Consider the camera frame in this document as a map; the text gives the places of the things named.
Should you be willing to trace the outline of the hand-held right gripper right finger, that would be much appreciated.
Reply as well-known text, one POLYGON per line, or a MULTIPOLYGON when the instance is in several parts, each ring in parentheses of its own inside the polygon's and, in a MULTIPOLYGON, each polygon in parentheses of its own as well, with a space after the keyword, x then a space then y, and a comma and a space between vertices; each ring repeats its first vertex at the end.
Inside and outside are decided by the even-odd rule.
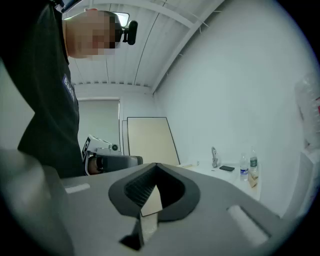
POLYGON ((143 247, 145 256, 261 256, 271 248, 288 222, 234 185, 219 178, 174 166, 173 171, 194 181, 200 200, 184 219, 161 222, 143 247), (240 206, 269 239, 253 246, 227 209, 240 206))

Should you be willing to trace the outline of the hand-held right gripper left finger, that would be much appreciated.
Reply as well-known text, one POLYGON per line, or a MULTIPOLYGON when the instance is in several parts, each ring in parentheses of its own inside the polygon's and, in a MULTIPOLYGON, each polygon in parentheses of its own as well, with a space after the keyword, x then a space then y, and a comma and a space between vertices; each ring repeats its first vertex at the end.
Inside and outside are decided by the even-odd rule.
POLYGON ((155 256, 157 242, 152 238, 141 249, 134 250, 120 241, 130 235, 136 217, 118 212, 109 198, 116 181, 139 174, 143 164, 115 172, 62 179, 68 190, 63 217, 77 256, 155 256))

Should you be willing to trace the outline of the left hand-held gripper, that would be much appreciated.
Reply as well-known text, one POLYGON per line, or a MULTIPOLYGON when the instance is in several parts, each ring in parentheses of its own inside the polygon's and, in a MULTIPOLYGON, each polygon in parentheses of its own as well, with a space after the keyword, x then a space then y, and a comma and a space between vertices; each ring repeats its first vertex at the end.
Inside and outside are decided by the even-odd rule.
POLYGON ((84 171, 88 173, 88 160, 90 157, 102 158, 102 173, 115 172, 143 164, 141 156, 123 155, 117 144, 110 143, 91 134, 88 135, 81 151, 84 171))

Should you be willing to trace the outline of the person's left hand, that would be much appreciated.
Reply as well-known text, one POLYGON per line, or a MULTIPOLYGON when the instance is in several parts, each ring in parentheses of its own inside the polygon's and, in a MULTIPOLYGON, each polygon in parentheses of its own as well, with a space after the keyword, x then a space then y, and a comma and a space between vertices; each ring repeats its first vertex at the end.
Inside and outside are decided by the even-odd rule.
POLYGON ((91 156, 88 159, 87 171, 90 175, 97 175, 103 172, 103 159, 101 157, 91 156))

